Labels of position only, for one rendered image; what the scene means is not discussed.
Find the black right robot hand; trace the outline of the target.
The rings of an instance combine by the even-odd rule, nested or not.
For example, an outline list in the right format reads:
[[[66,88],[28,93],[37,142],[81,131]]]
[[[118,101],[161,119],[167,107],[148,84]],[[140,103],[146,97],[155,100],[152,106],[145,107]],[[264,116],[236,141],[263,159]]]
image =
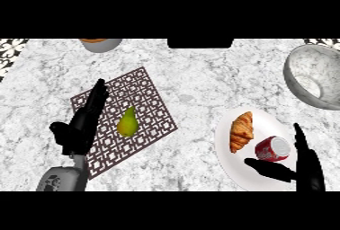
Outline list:
[[[297,151],[295,171],[282,164],[245,158],[244,163],[255,172],[278,181],[295,180],[295,190],[303,192],[325,192],[320,160],[315,150],[307,146],[304,132],[294,123],[294,148]]]

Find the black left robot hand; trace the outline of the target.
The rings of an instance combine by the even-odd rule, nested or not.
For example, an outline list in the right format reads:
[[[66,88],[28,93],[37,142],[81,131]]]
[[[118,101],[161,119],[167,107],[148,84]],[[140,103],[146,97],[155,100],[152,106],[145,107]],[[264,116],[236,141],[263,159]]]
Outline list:
[[[90,91],[85,104],[72,115],[69,123],[53,122],[48,129],[54,135],[56,144],[62,146],[63,155],[85,155],[94,141],[97,120],[109,97],[105,80],[97,82]]]

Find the red can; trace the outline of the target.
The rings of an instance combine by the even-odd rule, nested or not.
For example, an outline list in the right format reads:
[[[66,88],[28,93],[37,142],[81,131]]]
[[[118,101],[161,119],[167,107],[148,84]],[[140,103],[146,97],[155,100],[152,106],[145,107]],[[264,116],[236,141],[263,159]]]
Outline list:
[[[267,137],[254,147],[258,160],[278,162],[289,156],[291,148],[282,137]]]

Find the white plate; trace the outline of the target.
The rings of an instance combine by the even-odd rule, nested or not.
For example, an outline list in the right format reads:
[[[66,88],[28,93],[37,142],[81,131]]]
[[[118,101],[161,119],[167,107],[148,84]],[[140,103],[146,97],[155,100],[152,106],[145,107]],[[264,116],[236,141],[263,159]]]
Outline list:
[[[229,151],[230,124],[247,111],[252,113],[254,138],[242,149],[236,153],[232,153]],[[255,144],[270,136],[282,137],[289,145],[291,152],[288,158],[279,161],[279,164],[294,171],[297,153],[294,149],[294,136],[289,134],[289,129],[269,113],[254,107],[241,106],[226,111],[216,127],[216,155],[229,178],[248,191],[294,190],[291,183],[261,176],[255,169],[244,163],[245,158],[255,158]]]

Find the green pear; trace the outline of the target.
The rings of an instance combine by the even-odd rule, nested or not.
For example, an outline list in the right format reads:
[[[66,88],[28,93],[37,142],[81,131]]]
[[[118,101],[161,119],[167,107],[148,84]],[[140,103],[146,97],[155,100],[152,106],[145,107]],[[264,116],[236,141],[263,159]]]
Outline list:
[[[137,132],[137,119],[134,113],[134,107],[130,107],[122,117],[119,118],[116,131],[124,137],[131,137]]]

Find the brown patterned placemat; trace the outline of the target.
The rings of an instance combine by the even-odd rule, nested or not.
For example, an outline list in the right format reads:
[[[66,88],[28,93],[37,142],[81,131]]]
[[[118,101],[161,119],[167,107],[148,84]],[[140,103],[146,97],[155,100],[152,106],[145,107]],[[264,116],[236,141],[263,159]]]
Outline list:
[[[93,146],[85,155],[90,180],[177,130],[143,66],[111,79],[105,85],[109,98],[97,120]],[[131,137],[122,137],[116,125],[130,107],[136,109],[137,132]]]

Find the brown croissant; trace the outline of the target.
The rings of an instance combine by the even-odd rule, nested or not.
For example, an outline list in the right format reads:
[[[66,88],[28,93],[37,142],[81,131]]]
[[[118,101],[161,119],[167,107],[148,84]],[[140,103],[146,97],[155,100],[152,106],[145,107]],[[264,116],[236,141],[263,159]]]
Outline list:
[[[230,123],[229,151],[236,153],[252,139],[252,113],[247,111]]]

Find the grey cup with orange content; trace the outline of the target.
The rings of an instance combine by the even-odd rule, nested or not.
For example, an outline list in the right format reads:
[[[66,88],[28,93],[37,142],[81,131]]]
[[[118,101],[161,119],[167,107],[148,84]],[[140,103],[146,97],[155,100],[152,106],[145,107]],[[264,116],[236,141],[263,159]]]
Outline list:
[[[93,53],[103,53],[116,48],[121,39],[80,39],[84,48]]]

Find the black appliance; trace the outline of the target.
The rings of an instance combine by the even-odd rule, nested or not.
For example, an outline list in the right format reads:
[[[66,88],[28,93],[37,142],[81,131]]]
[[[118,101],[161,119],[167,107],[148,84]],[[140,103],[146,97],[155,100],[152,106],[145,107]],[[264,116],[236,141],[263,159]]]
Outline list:
[[[233,39],[168,39],[171,49],[227,49]]]

